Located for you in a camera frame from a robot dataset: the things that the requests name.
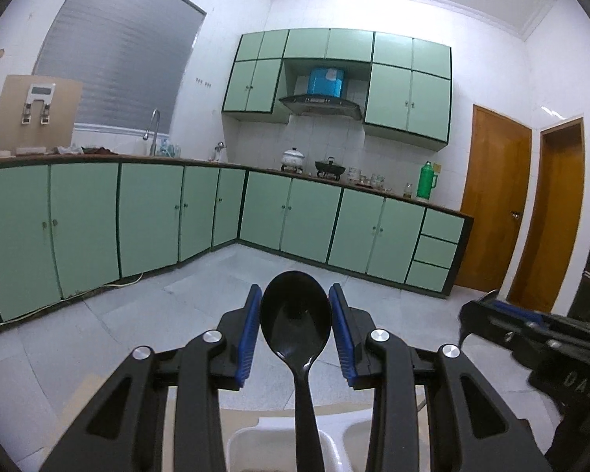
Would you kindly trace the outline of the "green upper cabinets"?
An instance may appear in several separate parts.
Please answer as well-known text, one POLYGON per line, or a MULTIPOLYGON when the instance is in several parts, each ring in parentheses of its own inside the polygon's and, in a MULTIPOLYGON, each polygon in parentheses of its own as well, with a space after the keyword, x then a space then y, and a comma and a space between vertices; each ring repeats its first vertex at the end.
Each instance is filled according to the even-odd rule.
POLYGON ((278 29, 241 36, 221 111, 236 120, 285 124, 279 101, 340 97, 359 105, 367 134, 438 151, 450 141, 452 50, 386 32, 278 29))

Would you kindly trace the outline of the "chrome kitchen faucet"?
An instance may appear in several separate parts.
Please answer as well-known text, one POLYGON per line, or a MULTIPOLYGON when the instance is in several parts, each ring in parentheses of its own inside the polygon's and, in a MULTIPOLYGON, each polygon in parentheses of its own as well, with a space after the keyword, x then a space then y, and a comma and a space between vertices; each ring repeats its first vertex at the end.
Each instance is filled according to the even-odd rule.
POLYGON ((157 139, 159 138, 160 132, 160 110, 155 108, 151 114, 149 129, 145 132, 142 139, 144 141, 151 140, 148 155, 154 157, 157 149, 157 139))

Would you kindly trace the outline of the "green cabinets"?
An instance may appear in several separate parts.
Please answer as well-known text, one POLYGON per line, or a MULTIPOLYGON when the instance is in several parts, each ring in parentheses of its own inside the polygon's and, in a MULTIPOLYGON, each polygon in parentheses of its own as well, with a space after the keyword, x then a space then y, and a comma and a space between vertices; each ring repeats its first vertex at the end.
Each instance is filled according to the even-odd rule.
POLYGON ((430 203, 251 167, 0 159, 0 325, 233 243, 445 297, 472 225, 430 203))
POLYGON ((359 105, 367 134, 438 151, 450 141, 452 50, 386 32, 278 29, 241 36, 221 111, 236 120, 285 124, 279 101, 340 97, 359 105))

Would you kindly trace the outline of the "white cooking pot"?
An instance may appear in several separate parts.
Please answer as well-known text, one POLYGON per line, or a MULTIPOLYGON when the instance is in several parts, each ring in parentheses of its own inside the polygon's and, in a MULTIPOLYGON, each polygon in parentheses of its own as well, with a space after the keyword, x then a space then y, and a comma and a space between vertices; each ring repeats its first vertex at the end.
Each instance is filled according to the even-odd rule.
POLYGON ((292 148, 283 152, 281 166, 301 170, 304 167, 304 161, 306 161, 306 156, 296 148, 292 148))

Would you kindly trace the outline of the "cardboard box with water purifier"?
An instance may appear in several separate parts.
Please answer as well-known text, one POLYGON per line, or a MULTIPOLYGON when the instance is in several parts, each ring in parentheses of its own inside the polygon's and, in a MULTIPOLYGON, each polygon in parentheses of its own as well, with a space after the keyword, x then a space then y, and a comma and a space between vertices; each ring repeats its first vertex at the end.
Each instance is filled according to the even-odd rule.
POLYGON ((0 99, 0 151, 39 155, 69 147, 82 92, 77 80, 7 76, 0 99))

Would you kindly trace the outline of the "black wok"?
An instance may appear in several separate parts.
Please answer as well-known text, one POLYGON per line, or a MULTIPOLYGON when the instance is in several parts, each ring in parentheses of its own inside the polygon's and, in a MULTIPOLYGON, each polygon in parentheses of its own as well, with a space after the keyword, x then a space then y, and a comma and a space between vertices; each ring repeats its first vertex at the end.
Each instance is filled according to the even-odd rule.
POLYGON ((345 172, 345 167, 336 163, 334 157, 328 157, 325 161, 316 161, 316 176, 324 179, 339 180, 345 172))

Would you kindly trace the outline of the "white utensil holder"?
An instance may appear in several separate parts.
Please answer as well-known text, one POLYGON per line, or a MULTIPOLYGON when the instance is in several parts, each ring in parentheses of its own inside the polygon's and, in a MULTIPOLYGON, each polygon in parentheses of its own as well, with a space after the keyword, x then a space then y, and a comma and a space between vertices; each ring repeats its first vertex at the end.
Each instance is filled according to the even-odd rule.
MULTIPOLYGON (((337 412, 319 408, 319 441, 327 471, 363 471, 372 425, 371 408, 337 405, 337 412)), ((225 410, 232 428, 223 445, 229 471, 295 471, 295 427, 291 412, 236 412, 225 410)))

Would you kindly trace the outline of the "green lower cabinets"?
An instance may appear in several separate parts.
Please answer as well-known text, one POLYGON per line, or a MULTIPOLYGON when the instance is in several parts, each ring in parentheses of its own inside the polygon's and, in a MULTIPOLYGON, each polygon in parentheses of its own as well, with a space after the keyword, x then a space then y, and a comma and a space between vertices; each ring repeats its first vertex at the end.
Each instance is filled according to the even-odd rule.
POLYGON ((472 225, 430 203, 251 167, 0 159, 0 325, 233 243, 445 297, 472 225))

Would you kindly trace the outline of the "black range hood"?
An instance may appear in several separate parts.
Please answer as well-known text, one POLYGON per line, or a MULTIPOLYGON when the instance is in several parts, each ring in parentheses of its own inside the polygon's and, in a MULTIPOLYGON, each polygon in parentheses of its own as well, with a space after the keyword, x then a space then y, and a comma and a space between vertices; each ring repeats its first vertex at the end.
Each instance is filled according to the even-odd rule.
POLYGON ((283 97, 279 101, 295 115, 347 117, 356 122, 362 120, 359 105, 340 97, 304 94, 283 97))

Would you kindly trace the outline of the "green thermos flask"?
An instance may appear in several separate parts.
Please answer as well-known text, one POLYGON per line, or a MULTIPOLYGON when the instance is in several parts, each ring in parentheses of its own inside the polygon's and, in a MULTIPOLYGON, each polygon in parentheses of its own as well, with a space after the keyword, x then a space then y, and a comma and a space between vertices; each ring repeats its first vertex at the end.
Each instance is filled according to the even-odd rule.
POLYGON ((420 169, 417 192, 415 198, 419 200, 430 200, 431 192, 436 189, 439 173, 430 161, 426 161, 420 169))

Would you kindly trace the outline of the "black plastic spoon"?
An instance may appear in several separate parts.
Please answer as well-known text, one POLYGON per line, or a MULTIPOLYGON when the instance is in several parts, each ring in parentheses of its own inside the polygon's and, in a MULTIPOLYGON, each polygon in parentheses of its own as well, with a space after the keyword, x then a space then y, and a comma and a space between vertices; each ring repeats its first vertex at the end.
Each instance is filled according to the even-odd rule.
POLYGON ((332 312, 328 297, 309 274, 281 273, 262 296, 260 324, 267 345, 293 375, 296 469, 323 471, 309 373, 329 339, 332 312))

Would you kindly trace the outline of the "grey window blind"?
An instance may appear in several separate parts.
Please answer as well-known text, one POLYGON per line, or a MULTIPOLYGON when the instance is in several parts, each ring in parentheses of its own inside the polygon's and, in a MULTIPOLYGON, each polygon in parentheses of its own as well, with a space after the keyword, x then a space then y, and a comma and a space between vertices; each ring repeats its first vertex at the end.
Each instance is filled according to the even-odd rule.
POLYGON ((81 129, 171 127, 205 12, 188 0, 66 0, 38 55, 38 76, 82 82, 81 129))

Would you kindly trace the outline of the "brown wooden door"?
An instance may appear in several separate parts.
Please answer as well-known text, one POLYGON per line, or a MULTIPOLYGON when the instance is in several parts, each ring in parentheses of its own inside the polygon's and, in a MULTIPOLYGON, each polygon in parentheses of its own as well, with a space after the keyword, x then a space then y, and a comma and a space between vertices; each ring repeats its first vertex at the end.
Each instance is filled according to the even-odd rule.
POLYGON ((478 291, 502 287, 518 240, 529 186, 532 130, 475 105, 461 212, 473 218, 456 278, 478 291))

